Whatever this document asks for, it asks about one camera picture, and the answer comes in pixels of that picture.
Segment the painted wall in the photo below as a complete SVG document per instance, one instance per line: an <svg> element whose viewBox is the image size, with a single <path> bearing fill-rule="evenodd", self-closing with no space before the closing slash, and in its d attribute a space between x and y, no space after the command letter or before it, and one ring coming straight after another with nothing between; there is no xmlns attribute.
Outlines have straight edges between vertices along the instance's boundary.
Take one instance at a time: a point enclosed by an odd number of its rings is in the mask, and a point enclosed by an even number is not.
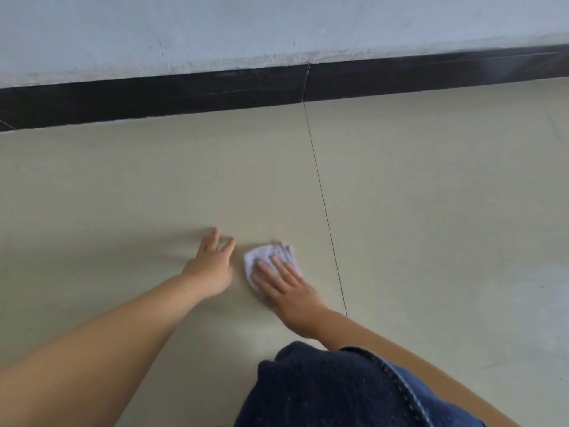
<svg viewBox="0 0 569 427"><path fill-rule="evenodd" d="M569 0L1 0L0 87L569 42Z"/></svg>

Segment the person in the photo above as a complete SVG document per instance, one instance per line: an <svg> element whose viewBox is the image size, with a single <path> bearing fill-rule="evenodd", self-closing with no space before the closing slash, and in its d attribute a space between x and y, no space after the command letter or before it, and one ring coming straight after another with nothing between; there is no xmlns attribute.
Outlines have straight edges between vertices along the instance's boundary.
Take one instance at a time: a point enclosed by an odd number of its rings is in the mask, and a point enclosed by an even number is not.
<svg viewBox="0 0 569 427"><path fill-rule="evenodd" d="M112 426L188 312L231 283L231 239L215 229L183 271L0 372L0 425ZM254 280L295 342L263 361L243 426L517 426L417 355L327 308L288 264Z"/></svg>

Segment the cleaning rag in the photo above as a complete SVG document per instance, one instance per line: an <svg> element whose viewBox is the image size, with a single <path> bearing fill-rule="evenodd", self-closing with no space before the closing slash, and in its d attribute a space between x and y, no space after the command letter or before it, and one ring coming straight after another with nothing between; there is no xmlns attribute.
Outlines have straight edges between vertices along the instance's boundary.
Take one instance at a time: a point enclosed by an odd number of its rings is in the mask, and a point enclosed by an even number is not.
<svg viewBox="0 0 569 427"><path fill-rule="evenodd" d="M251 288L255 291L255 294L257 294L259 298L265 302L267 302L266 296L260 292L257 285L252 281L251 276L258 261L264 261L267 265L273 268L274 272L278 273L275 266L271 262L271 258L273 256L279 258L282 263L291 265L299 274L301 273L298 268L296 258L294 257L293 248L288 244L267 244L245 253L243 255L243 262L245 264L245 275L247 277L247 281L249 282Z"/></svg>

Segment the black tile skirting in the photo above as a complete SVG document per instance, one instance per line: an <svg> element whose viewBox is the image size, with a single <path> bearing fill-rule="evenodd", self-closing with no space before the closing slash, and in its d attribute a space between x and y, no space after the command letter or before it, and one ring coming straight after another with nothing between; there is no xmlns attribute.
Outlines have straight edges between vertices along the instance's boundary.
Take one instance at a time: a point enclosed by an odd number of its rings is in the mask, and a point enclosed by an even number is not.
<svg viewBox="0 0 569 427"><path fill-rule="evenodd" d="M0 131L569 76L569 45L0 89Z"/></svg>

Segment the cloth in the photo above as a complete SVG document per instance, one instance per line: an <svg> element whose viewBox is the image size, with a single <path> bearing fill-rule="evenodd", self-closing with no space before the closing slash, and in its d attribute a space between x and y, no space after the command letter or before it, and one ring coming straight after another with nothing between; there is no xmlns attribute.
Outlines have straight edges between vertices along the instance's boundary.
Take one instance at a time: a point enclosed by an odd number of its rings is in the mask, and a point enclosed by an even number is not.
<svg viewBox="0 0 569 427"><path fill-rule="evenodd" d="M263 361L234 427L483 427L408 370L360 348L302 342Z"/></svg>
<svg viewBox="0 0 569 427"><path fill-rule="evenodd" d="M286 262L289 265L292 265L296 271L300 274L300 270L298 268L298 263L296 262L296 258L294 257L293 248L290 247L288 244L284 243L275 243L275 244L267 244L264 246L257 247L252 251L248 251L243 255L243 262L245 264L245 276L247 277L247 281L249 285L255 291L255 294L259 296L262 301L267 302L266 296L264 296L257 285L252 281L251 275L257 265L259 260L265 261L269 266L276 271L275 266L271 262L271 258L276 256L281 260L281 262Z"/></svg>

